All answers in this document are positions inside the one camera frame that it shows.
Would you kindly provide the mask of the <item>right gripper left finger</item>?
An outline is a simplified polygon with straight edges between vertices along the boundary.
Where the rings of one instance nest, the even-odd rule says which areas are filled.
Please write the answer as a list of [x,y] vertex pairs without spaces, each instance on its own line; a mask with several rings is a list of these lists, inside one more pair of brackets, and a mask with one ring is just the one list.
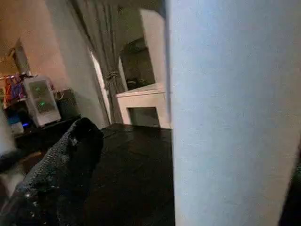
[[3,226],[80,226],[103,133],[76,120],[17,184],[0,212]]

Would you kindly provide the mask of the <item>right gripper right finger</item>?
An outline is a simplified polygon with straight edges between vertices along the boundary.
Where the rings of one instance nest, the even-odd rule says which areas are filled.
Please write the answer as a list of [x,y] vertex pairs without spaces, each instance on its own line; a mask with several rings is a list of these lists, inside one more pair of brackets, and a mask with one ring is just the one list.
[[283,207],[279,226],[301,225],[301,163],[296,166]]

